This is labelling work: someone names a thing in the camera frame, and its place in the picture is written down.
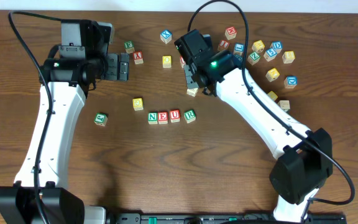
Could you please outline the green R wooden block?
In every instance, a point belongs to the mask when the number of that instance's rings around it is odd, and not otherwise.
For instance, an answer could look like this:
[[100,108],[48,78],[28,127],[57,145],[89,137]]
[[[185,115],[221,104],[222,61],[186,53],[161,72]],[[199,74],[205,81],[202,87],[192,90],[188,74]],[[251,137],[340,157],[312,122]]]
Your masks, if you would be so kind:
[[184,112],[184,118],[187,123],[193,122],[196,120],[196,115],[193,110],[188,110]]

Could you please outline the red E wooden block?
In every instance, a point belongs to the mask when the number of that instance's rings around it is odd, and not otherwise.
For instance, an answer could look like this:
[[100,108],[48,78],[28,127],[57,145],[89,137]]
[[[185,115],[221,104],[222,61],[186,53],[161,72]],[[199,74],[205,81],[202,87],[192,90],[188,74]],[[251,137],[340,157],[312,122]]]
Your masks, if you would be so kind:
[[158,124],[167,124],[168,123],[168,113],[166,111],[158,112],[157,113],[158,118]]

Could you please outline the green N wooden block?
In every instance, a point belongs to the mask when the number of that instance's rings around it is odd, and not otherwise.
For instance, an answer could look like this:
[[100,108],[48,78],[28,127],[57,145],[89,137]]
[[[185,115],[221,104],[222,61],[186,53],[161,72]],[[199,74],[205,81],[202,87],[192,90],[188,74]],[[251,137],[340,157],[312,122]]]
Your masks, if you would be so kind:
[[149,124],[157,124],[158,123],[158,113],[157,112],[148,113],[147,119],[148,119]]

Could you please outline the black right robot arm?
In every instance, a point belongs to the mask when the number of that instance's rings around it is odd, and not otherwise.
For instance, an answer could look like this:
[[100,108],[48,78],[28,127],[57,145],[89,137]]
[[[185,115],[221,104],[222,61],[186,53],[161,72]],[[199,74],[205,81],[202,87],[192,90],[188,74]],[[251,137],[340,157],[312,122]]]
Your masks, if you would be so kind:
[[314,196],[333,173],[333,144],[320,128],[307,126],[284,112],[253,80],[242,62],[228,51],[199,60],[184,58],[185,75],[233,107],[262,138],[276,160],[269,175],[278,193],[273,217],[301,223]]

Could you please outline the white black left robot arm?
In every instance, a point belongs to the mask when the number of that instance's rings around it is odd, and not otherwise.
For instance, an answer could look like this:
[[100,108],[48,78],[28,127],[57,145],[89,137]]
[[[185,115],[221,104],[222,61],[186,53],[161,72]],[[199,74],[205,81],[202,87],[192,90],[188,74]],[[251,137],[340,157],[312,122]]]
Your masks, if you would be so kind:
[[129,55],[92,52],[55,58],[42,66],[40,108],[26,159],[12,186],[0,186],[6,223],[114,223],[106,208],[86,206],[68,191],[68,161],[76,122],[97,78],[126,81]]

